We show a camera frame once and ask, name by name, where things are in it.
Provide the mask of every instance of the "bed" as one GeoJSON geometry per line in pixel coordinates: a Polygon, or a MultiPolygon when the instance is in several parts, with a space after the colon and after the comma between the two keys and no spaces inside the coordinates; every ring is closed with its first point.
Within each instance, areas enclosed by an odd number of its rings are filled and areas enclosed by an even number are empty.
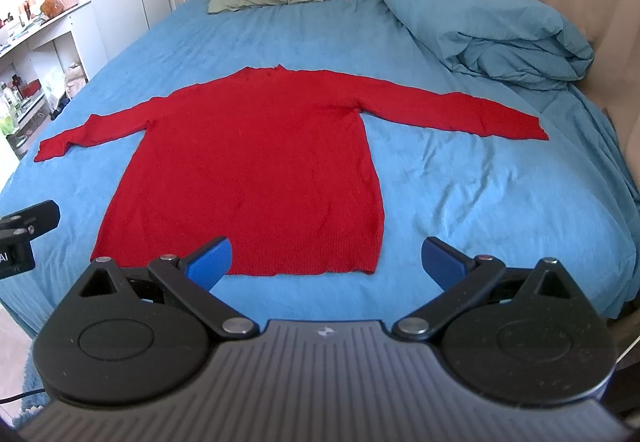
{"type": "MultiPolygon", "coordinates": [[[[206,7],[207,0],[179,4],[104,67],[44,137],[81,125],[92,113],[111,114],[245,66],[280,64],[488,98],[539,115],[550,138],[478,137],[363,114],[385,209],[376,272],[225,276],[213,292],[232,307],[263,326],[270,318],[391,324],[441,292],[420,265],[420,245],[432,235],[512,267],[557,257],[608,317],[637,294],[638,190],[607,118],[573,86],[529,90],[451,72],[383,0],[219,15],[207,15],[206,7]]],[[[176,133],[188,134],[189,126],[176,133]]],[[[141,138],[140,132],[73,148],[42,164],[33,162],[34,147],[0,194],[0,215],[44,199],[61,210],[59,227],[33,242],[36,269],[0,281],[0,300],[31,335],[88,265],[107,205],[141,138]]]]}

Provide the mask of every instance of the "white logo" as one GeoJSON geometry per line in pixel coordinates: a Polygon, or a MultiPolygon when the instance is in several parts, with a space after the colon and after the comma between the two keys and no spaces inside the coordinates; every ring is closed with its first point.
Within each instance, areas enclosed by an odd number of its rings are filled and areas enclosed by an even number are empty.
{"type": "Polygon", "coordinates": [[[316,332],[318,332],[319,336],[322,336],[323,338],[327,339],[327,337],[335,334],[335,330],[332,329],[329,326],[324,326],[324,328],[321,328],[319,330],[316,330],[316,332]]]}

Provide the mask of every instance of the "red sweater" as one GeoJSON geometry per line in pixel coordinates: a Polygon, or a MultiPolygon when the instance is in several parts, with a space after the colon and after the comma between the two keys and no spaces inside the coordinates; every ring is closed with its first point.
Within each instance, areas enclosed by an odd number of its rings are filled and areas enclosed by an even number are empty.
{"type": "Polygon", "coordinates": [[[35,161],[146,130],[92,258],[143,267],[225,235],[231,274],[373,273],[384,212],[361,111],[482,137],[548,139],[536,117],[486,99],[279,66],[91,115],[41,142],[35,161]]]}

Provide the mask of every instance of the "silver screw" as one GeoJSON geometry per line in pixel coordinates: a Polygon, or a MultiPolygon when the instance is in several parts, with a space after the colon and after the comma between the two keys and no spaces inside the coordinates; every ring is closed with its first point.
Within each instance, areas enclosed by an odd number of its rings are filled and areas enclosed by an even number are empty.
{"type": "Polygon", "coordinates": [[[248,334],[254,322],[246,317],[232,317],[222,324],[222,329],[229,334],[248,334]]]}
{"type": "Polygon", "coordinates": [[[410,336],[419,336],[429,330],[429,322],[421,317],[405,317],[398,322],[398,328],[410,336]]]}

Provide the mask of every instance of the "black cable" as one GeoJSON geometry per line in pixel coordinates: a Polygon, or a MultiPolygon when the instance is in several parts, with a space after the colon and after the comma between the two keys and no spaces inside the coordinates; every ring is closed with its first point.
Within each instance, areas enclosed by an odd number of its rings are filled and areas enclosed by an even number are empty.
{"type": "Polygon", "coordinates": [[[20,400],[22,398],[28,397],[30,395],[38,395],[39,393],[44,393],[44,388],[39,388],[37,390],[31,390],[31,392],[24,392],[20,395],[14,395],[12,397],[0,398],[0,404],[6,404],[8,402],[14,402],[15,400],[20,400]]]}

